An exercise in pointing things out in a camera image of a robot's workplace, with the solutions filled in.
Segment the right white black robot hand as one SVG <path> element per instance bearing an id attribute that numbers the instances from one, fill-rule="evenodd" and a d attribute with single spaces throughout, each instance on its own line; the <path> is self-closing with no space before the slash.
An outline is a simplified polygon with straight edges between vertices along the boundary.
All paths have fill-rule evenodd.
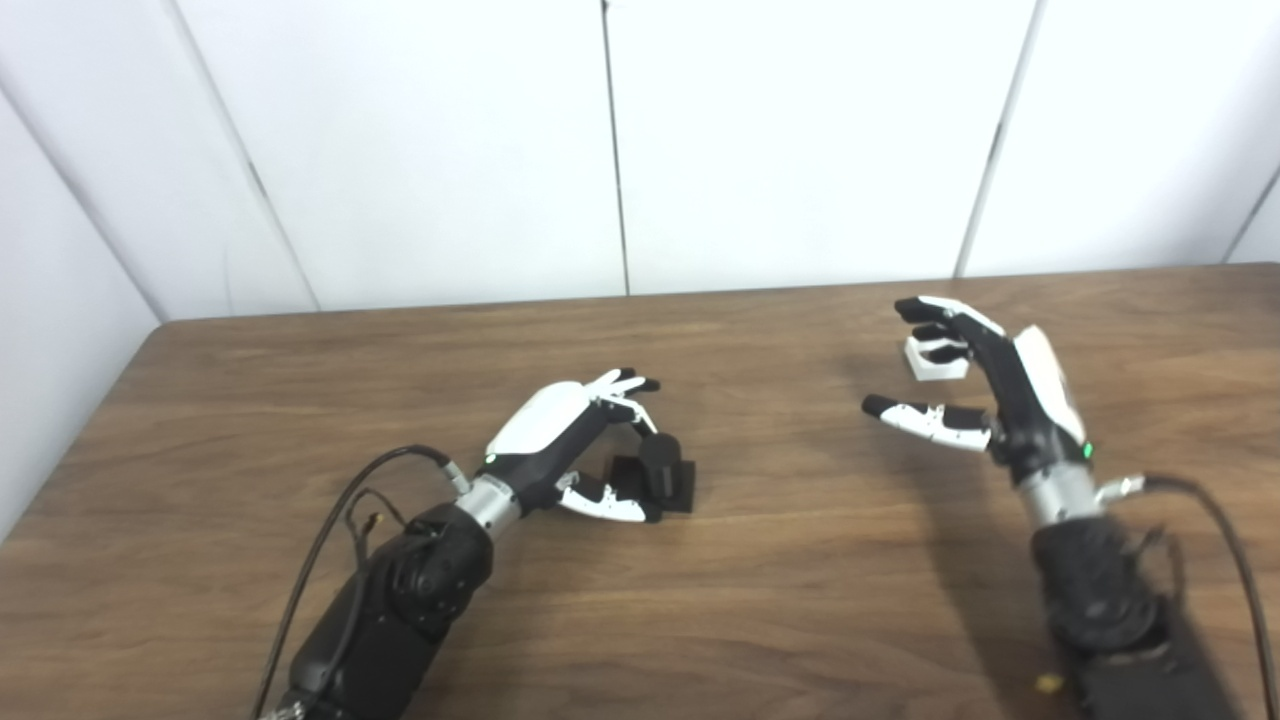
<path id="1" fill-rule="evenodd" d="M 934 296 L 893 305 L 924 343 L 911 357 L 936 368 L 970 364 L 986 375 L 995 410 L 904 402 L 868 395 L 864 414 L 932 443 L 987 452 L 1015 486 L 1064 466 L 1087 468 L 1091 442 L 1062 368 L 1044 332 L 1029 325 L 1009 334 L 974 307 Z"/>

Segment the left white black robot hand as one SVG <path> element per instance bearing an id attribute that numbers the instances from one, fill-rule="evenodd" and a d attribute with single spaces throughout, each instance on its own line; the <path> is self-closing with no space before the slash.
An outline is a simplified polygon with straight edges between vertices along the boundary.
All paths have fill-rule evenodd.
<path id="1" fill-rule="evenodd" d="M 573 464 L 612 425 L 630 425 L 644 439 L 655 436 L 657 424 L 634 396 L 659 388 L 658 380 L 632 368 L 608 370 L 588 383 L 545 386 L 489 442 L 477 475 L 499 486 L 521 518 L 559 506 L 608 521 L 657 524 L 663 512 L 653 502 L 625 498 Z"/>

